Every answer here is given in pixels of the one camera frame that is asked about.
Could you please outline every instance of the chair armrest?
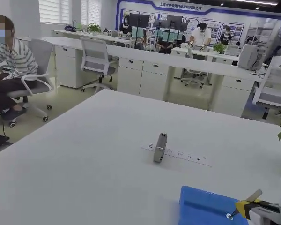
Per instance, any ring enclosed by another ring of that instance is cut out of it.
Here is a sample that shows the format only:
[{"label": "chair armrest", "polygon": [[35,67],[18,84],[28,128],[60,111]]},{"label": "chair armrest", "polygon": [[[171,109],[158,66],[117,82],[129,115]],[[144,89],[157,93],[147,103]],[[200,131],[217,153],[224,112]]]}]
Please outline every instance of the chair armrest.
[{"label": "chair armrest", "polygon": [[3,74],[4,71],[6,72],[10,71],[10,67],[8,65],[0,66],[0,72]]},{"label": "chair armrest", "polygon": [[44,85],[46,85],[49,88],[49,91],[52,91],[53,90],[53,85],[48,84],[48,83],[38,79],[40,77],[46,77],[46,76],[49,76],[49,73],[47,73],[47,74],[38,74],[38,75],[24,75],[24,76],[21,77],[21,81],[22,81],[23,85],[25,86],[26,90],[32,96],[34,94],[32,93],[32,91],[30,90],[30,88],[28,87],[28,85],[26,83],[27,78],[37,78],[38,82],[43,83]]}]

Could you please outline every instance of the hair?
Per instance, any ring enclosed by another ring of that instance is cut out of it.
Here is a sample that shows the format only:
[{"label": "hair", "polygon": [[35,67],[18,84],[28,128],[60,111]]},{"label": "hair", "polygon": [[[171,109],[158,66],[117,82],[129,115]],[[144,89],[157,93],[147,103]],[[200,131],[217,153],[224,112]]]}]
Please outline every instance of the hair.
[{"label": "hair", "polygon": [[206,23],[204,23],[204,22],[200,23],[200,29],[201,29],[201,30],[205,30],[206,27],[207,27],[207,24],[206,24]]},{"label": "hair", "polygon": [[13,31],[11,33],[12,36],[15,35],[15,25],[14,25],[14,23],[11,19],[9,19],[8,17],[6,17],[4,15],[0,15],[0,23],[4,23],[4,29],[5,30]]}]

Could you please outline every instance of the window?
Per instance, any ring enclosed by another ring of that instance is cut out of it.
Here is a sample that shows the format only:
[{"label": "window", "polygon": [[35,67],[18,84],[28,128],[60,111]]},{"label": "window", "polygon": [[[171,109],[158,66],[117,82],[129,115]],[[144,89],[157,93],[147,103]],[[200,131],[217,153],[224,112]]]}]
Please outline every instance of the window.
[{"label": "window", "polygon": [[81,1],[81,23],[88,25],[101,23],[101,0],[82,0]]},{"label": "window", "polygon": [[70,0],[38,0],[38,4],[41,23],[70,23]]}]

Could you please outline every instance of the white shirt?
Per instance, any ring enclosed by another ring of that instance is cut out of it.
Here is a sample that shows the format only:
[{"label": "white shirt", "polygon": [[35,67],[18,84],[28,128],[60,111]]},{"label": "white shirt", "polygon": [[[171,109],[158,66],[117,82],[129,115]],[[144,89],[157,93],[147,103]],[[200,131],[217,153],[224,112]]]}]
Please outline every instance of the white shirt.
[{"label": "white shirt", "polygon": [[192,31],[192,36],[194,37],[194,45],[202,46],[209,38],[211,38],[211,30],[206,28],[205,32],[200,32],[200,27],[197,27]]}]

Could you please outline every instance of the cable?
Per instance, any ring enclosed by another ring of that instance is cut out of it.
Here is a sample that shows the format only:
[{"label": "cable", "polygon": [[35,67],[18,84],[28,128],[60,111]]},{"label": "cable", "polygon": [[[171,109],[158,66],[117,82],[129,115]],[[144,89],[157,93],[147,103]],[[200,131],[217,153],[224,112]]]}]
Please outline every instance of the cable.
[{"label": "cable", "polygon": [[3,134],[6,137],[6,134],[5,134],[5,124],[4,124],[4,121],[3,121],[3,119],[1,117],[0,117],[0,121],[2,122],[2,125],[3,125]]}]

